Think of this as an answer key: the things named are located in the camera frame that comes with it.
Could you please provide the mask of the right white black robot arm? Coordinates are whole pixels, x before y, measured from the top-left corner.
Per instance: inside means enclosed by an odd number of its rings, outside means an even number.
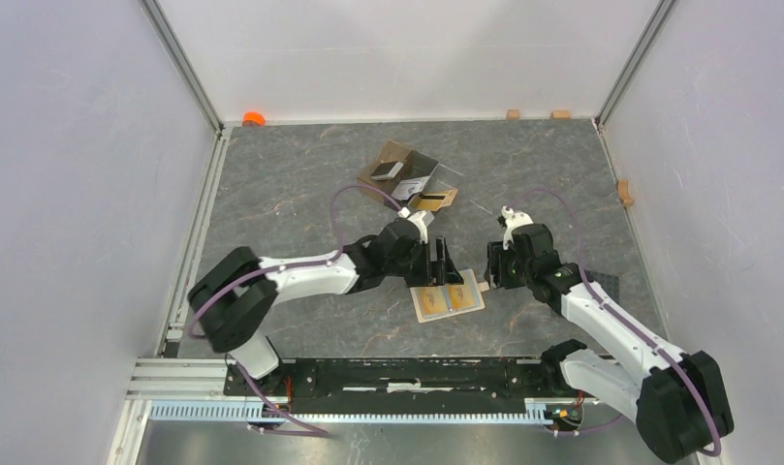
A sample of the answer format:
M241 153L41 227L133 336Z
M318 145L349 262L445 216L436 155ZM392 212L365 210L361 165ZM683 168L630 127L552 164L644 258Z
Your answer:
M542 355L543 388L553 395L573 388L595 396L632 421L663 462L719 455L735 421L717 361L657 335L577 263L563 263L546 225L522 213L498 221L505 231L487 246L489 285L528 289L610 354L603 358L575 339L550 347Z

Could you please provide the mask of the beige leather card holder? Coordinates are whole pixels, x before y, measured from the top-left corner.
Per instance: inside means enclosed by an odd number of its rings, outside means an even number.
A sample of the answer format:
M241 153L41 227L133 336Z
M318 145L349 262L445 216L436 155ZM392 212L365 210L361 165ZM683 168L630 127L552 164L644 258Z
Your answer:
M418 322L435 322L486 308L483 293L489 290L486 281L478 281L472 269L460 272L463 283L439 287L411 288L410 294Z

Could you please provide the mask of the gold VIP card stack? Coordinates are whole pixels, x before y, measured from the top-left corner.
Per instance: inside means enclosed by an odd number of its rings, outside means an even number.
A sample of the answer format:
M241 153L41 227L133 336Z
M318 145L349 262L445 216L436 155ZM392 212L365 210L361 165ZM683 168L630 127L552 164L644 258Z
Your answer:
M457 189L448 189L438 192L420 192L409 201L409 207L415 210L425 210L436 213L450 206L458 193Z

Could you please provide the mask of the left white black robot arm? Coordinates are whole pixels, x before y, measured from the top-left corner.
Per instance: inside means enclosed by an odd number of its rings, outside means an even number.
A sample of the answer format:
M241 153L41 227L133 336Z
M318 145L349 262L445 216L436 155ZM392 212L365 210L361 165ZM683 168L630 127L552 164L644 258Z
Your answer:
M329 254L294 259L257 256L240 246L212 268L187 294L193 326L212 351L248 373L261 394L285 382L280 357L261 329L269 310L314 295L353 295L396 277L409 288L461 285L446 240L430 238L427 222L397 218Z

